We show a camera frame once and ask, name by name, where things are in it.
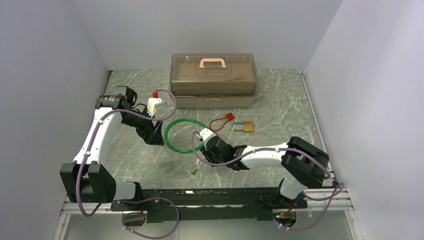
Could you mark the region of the silver key set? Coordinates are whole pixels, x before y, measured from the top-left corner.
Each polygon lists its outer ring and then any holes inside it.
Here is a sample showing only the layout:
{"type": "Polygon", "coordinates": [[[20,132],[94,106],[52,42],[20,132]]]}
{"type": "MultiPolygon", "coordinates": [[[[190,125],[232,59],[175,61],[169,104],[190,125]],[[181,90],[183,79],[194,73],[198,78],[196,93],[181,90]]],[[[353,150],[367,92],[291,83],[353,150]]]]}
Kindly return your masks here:
{"type": "Polygon", "coordinates": [[[196,175],[196,173],[198,172],[198,169],[195,169],[195,170],[192,170],[192,171],[190,171],[190,170],[186,170],[186,172],[187,172],[189,175],[195,176],[195,175],[196,175]]]}

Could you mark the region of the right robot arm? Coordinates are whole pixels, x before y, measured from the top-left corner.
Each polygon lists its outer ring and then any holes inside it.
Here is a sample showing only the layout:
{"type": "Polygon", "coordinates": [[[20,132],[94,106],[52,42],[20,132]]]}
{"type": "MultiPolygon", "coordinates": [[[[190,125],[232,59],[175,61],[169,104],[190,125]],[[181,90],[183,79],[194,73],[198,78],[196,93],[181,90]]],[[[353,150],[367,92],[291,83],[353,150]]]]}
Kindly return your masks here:
{"type": "Polygon", "coordinates": [[[232,146],[216,134],[201,136],[195,132],[194,138],[203,142],[200,148],[204,163],[225,166],[234,171],[252,168],[284,168],[289,176],[281,180],[275,194],[276,203],[289,207],[306,189],[316,189],[331,177],[328,170],[329,155],[304,139],[292,136],[287,143],[255,147],[251,145],[232,146]]]}

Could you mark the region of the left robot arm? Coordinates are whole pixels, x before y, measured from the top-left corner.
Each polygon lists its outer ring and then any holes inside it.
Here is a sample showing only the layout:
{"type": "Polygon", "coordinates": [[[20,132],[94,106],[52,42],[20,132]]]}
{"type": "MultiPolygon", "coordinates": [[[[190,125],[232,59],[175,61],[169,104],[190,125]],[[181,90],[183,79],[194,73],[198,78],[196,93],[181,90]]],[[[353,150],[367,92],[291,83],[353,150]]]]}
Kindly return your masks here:
{"type": "Polygon", "coordinates": [[[141,185],[138,182],[118,182],[105,167],[113,139],[122,125],[134,128],[147,145],[165,144],[163,122],[153,120],[157,106],[164,100],[154,91],[144,109],[139,110],[136,108],[137,99],[133,89],[118,86],[114,94],[101,95],[95,101],[93,123],[81,150],[72,163],[64,163],[59,172],[72,203],[104,204],[124,200],[131,210],[143,205],[141,185]]]}

